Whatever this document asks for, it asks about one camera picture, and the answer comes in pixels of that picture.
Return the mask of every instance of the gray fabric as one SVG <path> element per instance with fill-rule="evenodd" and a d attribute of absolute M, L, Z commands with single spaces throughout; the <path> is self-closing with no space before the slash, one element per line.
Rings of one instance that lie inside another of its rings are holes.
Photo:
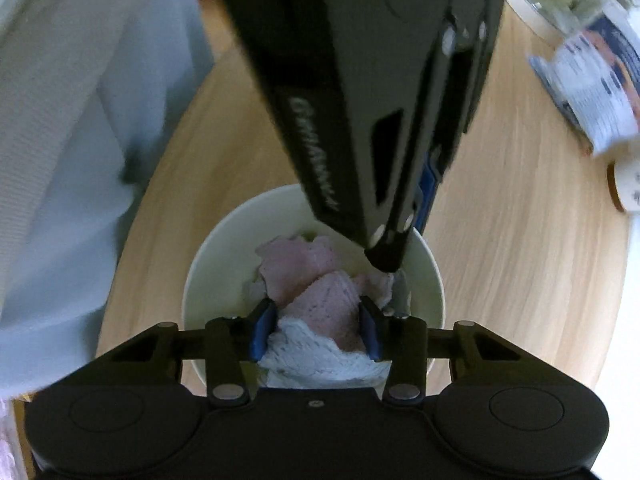
<path fill-rule="evenodd" d="M 0 397 L 40 389 L 93 357 L 138 198 L 211 67 L 196 0 L 147 0 L 128 21 L 12 268 Z"/>

